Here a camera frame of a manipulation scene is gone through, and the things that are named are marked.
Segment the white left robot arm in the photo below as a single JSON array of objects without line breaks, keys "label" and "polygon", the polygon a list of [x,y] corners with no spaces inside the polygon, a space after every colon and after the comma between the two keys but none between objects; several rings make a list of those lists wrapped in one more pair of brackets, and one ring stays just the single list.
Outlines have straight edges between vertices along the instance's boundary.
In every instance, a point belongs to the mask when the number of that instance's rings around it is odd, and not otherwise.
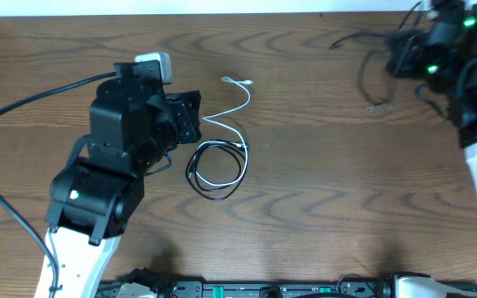
[{"label": "white left robot arm", "polygon": [[161,62],[117,63],[80,137],[51,183],[48,253],[37,297],[93,297],[145,195],[145,177],[169,151],[197,143],[200,92],[168,94]]}]

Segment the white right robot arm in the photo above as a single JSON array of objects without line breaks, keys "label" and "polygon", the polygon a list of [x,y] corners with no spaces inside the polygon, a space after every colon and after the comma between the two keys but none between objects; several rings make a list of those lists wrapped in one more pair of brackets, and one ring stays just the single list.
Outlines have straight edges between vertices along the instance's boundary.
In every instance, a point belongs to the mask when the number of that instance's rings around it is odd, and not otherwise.
[{"label": "white right robot arm", "polygon": [[[477,196],[477,3],[434,1],[436,16],[429,29],[400,26],[387,35],[391,58],[387,72],[396,79],[417,79],[449,101],[448,118],[459,135],[460,147]],[[394,275],[379,297],[477,297],[419,274]]]}]

